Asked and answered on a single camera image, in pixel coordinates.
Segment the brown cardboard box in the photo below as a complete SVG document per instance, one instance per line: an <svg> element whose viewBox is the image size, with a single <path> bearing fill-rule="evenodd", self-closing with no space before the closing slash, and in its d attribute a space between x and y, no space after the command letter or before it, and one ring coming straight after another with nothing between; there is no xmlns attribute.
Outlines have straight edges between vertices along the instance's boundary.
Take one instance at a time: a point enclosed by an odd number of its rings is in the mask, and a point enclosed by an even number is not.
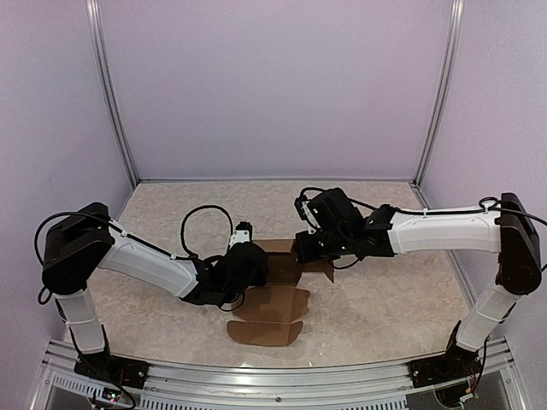
<svg viewBox="0 0 547 410"><path fill-rule="evenodd" d="M265 285L245 291L226 332L239 344L287 347L297 340L309 311L310 291L297 286L302 275L321 273L333 282L334 269L327 261L298 262L291 239L256 240L255 244L268 255L268 279Z"/></svg>

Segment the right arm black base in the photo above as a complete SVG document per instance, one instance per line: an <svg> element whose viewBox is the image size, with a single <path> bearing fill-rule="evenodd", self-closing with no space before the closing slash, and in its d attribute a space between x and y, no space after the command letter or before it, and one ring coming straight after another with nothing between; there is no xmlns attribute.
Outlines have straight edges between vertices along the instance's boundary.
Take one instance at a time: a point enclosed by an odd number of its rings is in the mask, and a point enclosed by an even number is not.
<svg viewBox="0 0 547 410"><path fill-rule="evenodd" d="M456 345L450 345L442 354L412 360L408 363L414 388L477 376L481 367L477 351L472 352Z"/></svg>

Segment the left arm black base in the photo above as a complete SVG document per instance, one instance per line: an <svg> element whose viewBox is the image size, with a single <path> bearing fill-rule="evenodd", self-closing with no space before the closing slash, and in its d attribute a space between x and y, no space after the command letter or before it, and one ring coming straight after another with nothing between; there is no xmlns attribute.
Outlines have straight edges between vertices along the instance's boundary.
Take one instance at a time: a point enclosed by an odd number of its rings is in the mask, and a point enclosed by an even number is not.
<svg viewBox="0 0 547 410"><path fill-rule="evenodd" d="M144 387L149 369L146 361L111 354L108 345L95 354L82 354L78 350L74 366L76 374L139 390Z"/></svg>

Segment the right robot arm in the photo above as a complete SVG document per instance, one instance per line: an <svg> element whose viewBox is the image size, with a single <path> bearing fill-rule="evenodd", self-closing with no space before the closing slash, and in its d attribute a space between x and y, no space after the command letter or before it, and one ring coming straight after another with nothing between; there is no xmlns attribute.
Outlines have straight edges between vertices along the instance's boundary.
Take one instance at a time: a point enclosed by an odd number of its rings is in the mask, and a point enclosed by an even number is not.
<svg viewBox="0 0 547 410"><path fill-rule="evenodd" d="M309 225L295 236L297 260L303 264L334 262L346 255L363 261L433 250L498 256L496 277L456 325L438 358L437 370L443 378L457 378L467 369L490 333L542 281L544 267L534 226L538 217L529 214L512 192L485 197L468 208L409 210L383 204L371 207L367 216L360 211L362 202L340 188L319 190L313 198L302 192L294 205Z"/></svg>

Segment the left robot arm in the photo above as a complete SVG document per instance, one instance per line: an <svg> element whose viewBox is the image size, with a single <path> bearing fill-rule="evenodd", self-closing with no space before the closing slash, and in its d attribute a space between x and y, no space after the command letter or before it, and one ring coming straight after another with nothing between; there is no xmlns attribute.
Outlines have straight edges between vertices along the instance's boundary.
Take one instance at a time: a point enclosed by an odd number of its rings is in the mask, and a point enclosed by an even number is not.
<svg viewBox="0 0 547 410"><path fill-rule="evenodd" d="M79 359L103 380L120 370L87 284L97 269L124 274L196 306L223 308L243 301L249 287L265 285L268 255L253 243L251 224L229 227L225 254L202 259L190 250L176 255L136 236L100 202L44 220L35 232L44 243L33 245L43 289L60 308Z"/></svg>

